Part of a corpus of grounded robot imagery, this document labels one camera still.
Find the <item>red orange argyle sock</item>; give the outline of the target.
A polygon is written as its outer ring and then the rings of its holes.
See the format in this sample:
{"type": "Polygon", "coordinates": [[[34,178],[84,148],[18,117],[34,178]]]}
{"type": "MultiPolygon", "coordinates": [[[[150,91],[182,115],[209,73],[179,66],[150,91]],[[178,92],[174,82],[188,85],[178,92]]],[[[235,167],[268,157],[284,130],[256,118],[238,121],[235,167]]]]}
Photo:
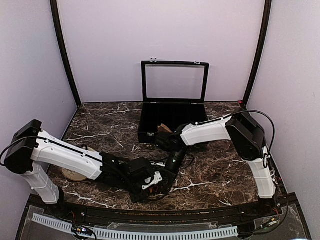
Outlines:
{"type": "Polygon", "coordinates": [[[155,185],[155,186],[149,187],[148,190],[149,190],[151,195],[159,195],[159,194],[162,193],[163,187],[155,185]]]}

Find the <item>cream branch-pattern plate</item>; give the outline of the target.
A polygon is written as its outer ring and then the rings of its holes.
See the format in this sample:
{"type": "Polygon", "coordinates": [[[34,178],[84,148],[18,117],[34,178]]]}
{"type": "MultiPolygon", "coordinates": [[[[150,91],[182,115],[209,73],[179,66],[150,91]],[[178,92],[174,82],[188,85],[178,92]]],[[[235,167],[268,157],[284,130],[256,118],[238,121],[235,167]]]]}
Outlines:
{"type": "Polygon", "coordinates": [[[69,180],[81,182],[87,179],[95,180],[100,174],[100,164],[89,158],[89,150],[84,154],[72,152],[72,157],[68,157],[61,167],[62,174],[69,180]]]}

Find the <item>tan brown sock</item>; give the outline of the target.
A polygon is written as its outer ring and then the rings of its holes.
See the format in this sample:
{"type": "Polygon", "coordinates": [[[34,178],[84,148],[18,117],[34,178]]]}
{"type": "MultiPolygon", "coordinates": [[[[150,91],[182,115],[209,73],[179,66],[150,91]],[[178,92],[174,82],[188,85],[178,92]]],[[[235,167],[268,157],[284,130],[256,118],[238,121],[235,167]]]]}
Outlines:
{"type": "Polygon", "coordinates": [[[170,130],[170,128],[169,127],[167,127],[165,124],[161,124],[161,125],[158,125],[157,126],[157,131],[159,132],[159,133],[172,133],[172,131],[170,130]]]}

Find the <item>black glass-lid display case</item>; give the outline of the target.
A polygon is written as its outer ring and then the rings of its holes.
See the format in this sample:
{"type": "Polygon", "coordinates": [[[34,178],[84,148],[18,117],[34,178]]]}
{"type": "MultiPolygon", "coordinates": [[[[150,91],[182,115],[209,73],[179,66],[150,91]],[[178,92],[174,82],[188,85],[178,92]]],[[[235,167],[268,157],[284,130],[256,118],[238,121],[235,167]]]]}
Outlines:
{"type": "Polygon", "coordinates": [[[209,69],[208,62],[200,61],[141,61],[140,143],[153,144],[160,125],[174,132],[180,125],[208,119],[204,102],[209,69]]]}

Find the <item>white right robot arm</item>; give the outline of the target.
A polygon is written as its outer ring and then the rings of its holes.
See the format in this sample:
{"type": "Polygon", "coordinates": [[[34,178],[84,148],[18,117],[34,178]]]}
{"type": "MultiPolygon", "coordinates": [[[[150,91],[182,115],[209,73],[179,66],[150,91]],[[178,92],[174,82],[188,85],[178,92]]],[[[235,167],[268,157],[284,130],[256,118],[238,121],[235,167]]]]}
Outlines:
{"type": "Polygon", "coordinates": [[[159,132],[155,144],[170,152],[166,168],[177,172],[186,156],[187,148],[214,141],[232,141],[238,156],[249,164],[258,197],[255,213],[266,217],[275,208],[272,198],[276,193],[276,180],[269,166],[271,145],[266,143],[265,130],[251,116],[250,110],[240,110],[213,120],[186,123],[175,132],[159,132]]]}

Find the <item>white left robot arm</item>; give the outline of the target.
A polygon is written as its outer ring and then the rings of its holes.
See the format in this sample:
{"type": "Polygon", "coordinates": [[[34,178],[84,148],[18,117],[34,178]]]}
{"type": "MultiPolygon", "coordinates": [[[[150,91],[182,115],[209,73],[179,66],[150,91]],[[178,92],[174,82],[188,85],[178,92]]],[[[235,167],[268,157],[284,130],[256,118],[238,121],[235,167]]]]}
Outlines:
{"type": "Polygon", "coordinates": [[[63,190],[52,182],[42,163],[125,190],[134,203],[148,198],[149,188],[163,180],[161,173],[145,158],[127,160],[86,150],[55,138],[41,126],[41,121],[34,119],[18,130],[11,144],[1,152],[0,164],[21,175],[60,218],[67,218],[71,208],[63,201],[63,190]]]}

